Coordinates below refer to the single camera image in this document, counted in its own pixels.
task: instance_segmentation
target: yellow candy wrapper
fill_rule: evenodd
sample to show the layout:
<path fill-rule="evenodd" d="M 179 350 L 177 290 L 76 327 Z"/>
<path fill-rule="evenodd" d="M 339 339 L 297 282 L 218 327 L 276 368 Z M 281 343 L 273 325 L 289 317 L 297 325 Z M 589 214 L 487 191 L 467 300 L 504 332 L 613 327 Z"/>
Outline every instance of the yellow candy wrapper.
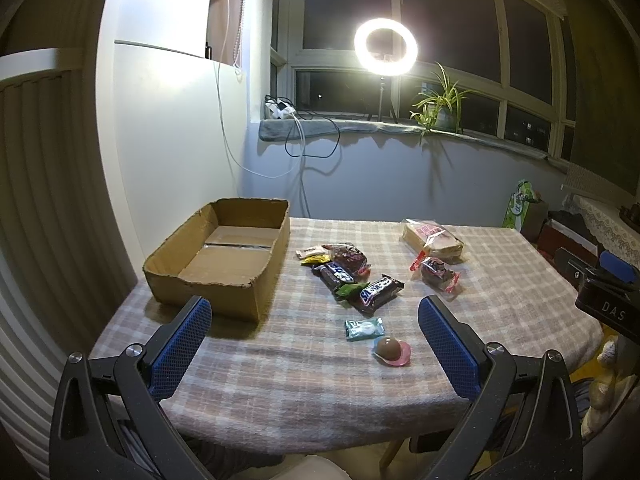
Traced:
<path fill-rule="evenodd" d="M 330 261 L 331 257 L 328 254 L 316 254 L 315 256 L 308 256 L 300 260 L 300 265 L 318 265 Z"/>

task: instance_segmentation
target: packaged bread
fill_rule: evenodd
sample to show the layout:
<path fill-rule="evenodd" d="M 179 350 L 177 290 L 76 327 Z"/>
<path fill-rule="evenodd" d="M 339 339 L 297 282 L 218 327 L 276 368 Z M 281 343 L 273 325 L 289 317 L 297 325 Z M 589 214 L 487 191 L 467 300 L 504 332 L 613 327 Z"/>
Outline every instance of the packaged bread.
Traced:
<path fill-rule="evenodd" d="M 424 254 L 420 259 L 431 256 L 446 262 L 459 258 L 464 244 L 453 234 L 433 220 L 403 221 L 402 239 L 406 241 L 416 253 Z"/>

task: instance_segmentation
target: chocolate bar wrapper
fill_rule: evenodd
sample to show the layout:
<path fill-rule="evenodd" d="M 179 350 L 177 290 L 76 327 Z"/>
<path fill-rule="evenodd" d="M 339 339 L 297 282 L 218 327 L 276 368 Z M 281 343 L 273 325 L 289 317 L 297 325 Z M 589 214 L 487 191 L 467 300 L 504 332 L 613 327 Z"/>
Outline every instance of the chocolate bar wrapper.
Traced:
<path fill-rule="evenodd" d="M 357 319 L 344 322 L 344 331 L 347 341 L 360 341 L 361 339 L 373 339 L 385 335 L 385 326 L 381 317 L 372 319 Z"/>
<path fill-rule="evenodd" d="M 404 283 L 383 274 L 381 279 L 364 288 L 351 304 L 366 316 L 372 316 L 379 307 L 391 300 L 398 290 L 403 288 Z"/>
<path fill-rule="evenodd" d="M 331 260 L 340 265 L 351 276 L 363 278 L 369 275 L 371 266 L 367 257 L 353 244 L 327 244 L 323 247 L 329 251 Z"/>
<path fill-rule="evenodd" d="M 302 258 L 300 260 L 300 265 L 312 266 L 325 264 L 330 262 L 331 258 L 328 254 L 314 254 L 313 256 L 307 256 L 306 258 Z"/>
<path fill-rule="evenodd" d="M 356 280 L 346 270 L 335 262 L 316 265 L 311 268 L 316 276 L 320 276 L 329 290 L 335 292 L 343 285 L 353 285 Z"/>
<path fill-rule="evenodd" d="M 422 280 L 427 284 L 448 294 L 452 294 L 460 273 L 450 270 L 446 264 L 438 258 L 426 258 L 420 264 Z"/>
<path fill-rule="evenodd" d="M 314 247 L 308 247 L 306 249 L 300 249 L 296 251 L 296 255 L 301 260 L 304 260 L 309 256 L 318 256 L 320 254 L 327 254 L 327 253 L 328 251 L 324 247 L 322 247 L 322 245 L 316 245 Z"/>

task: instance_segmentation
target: green candy wrapper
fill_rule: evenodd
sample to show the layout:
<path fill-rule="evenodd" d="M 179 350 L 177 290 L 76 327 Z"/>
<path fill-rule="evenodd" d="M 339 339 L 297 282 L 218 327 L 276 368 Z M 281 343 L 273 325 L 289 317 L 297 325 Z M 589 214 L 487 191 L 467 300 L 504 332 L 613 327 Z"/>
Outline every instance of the green candy wrapper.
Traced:
<path fill-rule="evenodd" d="M 367 283 L 353 283 L 353 285 L 343 285 L 335 291 L 335 295 L 341 300 L 348 300 L 349 298 L 359 295 L 363 288 L 369 286 Z"/>

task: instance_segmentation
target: snack package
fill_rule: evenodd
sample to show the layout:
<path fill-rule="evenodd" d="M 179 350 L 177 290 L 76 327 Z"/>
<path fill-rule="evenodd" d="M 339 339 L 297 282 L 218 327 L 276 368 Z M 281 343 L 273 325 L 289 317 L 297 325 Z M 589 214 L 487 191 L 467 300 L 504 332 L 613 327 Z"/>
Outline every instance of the snack package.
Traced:
<path fill-rule="evenodd" d="M 356 280 L 346 270 L 335 262 L 327 262 L 311 267 L 311 271 L 320 276 L 329 287 L 329 290 L 335 292 L 343 285 L 353 285 Z"/>
<path fill-rule="evenodd" d="M 340 300 L 348 300 L 349 298 L 355 298 L 363 288 L 367 288 L 369 282 L 355 283 L 354 285 L 343 285 L 335 291 L 335 297 Z"/>
<path fill-rule="evenodd" d="M 353 244 L 327 244 L 323 247 L 329 251 L 331 259 L 355 278 L 369 275 L 371 266 L 367 264 L 367 257 Z"/>
<path fill-rule="evenodd" d="M 425 258 L 420 264 L 420 274 L 427 285 L 448 294 L 453 293 L 460 279 L 459 272 L 448 269 L 442 260 L 431 257 Z"/>
<path fill-rule="evenodd" d="M 325 264 L 331 261 L 328 254 L 314 254 L 313 256 L 307 256 L 300 260 L 300 265 L 318 265 Z"/>
<path fill-rule="evenodd" d="M 385 326 L 382 324 L 381 317 L 374 317 L 367 320 L 345 321 L 344 331 L 347 341 L 360 341 L 385 335 Z"/>
<path fill-rule="evenodd" d="M 304 260 L 309 256 L 319 256 L 320 254 L 328 254 L 328 251 L 324 247 L 322 247 L 322 245 L 316 245 L 314 247 L 300 249 L 296 251 L 296 254 L 301 260 Z"/>
<path fill-rule="evenodd" d="M 460 257 L 464 244 L 453 234 L 433 220 L 403 221 L 402 240 L 407 242 L 417 253 L 418 257 L 412 265 L 415 270 L 427 256 L 439 258 L 446 262 Z"/>
<path fill-rule="evenodd" d="M 404 283 L 383 274 L 381 279 L 363 288 L 356 298 L 350 299 L 350 303 L 365 316 L 372 316 L 380 306 L 391 300 L 398 290 L 403 288 Z"/>

